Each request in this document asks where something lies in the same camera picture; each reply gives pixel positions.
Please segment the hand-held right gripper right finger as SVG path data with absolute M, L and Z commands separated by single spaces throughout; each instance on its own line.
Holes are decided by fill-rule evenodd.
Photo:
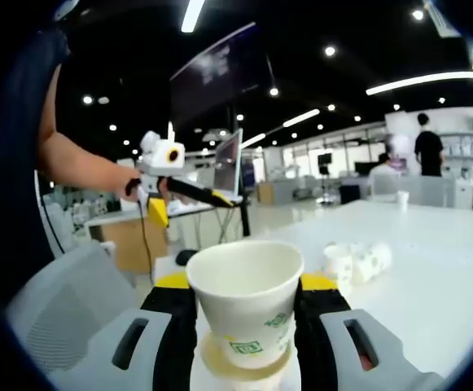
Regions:
M 303 390 L 439 390 L 402 341 L 364 310 L 352 310 L 334 282 L 303 273 L 294 301 L 294 344 Z

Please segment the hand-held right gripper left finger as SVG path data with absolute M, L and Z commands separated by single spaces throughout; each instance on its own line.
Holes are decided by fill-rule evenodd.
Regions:
M 186 274 L 159 279 L 140 309 L 95 334 L 85 357 L 63 375 L 64 390 L 188 390 L 197 304 Z

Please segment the person's left hand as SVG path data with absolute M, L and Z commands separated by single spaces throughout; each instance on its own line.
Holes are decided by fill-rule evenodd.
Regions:
M 136 187 L 138 186 L 137 181 L 140 179 L 140 173 L 137 170 L 131 169 L 126 173 L 122 174 L 119 179 L 119 183 L 116 189 L 117 194 L 124 200 L 130 202 L 138 201 L 138 193 Z M 157 183 L 158 193 L 165 204 L 170 202 L 171 196 L 168 189 L 168 180 L 166 178 L 161 179 Z

